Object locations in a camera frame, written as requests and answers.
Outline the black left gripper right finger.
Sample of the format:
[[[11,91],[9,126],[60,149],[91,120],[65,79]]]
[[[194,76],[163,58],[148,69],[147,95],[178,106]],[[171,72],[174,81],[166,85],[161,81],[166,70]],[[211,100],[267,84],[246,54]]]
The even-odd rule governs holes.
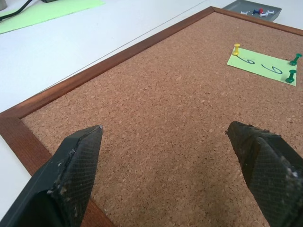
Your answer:
[[[271,227],[303,225],[303,159],[280,136],[233,121],[226,134],[247,187]]]

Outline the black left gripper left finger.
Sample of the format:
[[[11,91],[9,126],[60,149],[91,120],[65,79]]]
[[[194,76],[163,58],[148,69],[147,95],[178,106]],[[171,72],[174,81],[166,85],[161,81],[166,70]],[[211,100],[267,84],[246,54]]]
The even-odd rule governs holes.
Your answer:
[[[79,227],[95,181],[103,127],[67,136],[30,178],[3,219],[2,227]]]

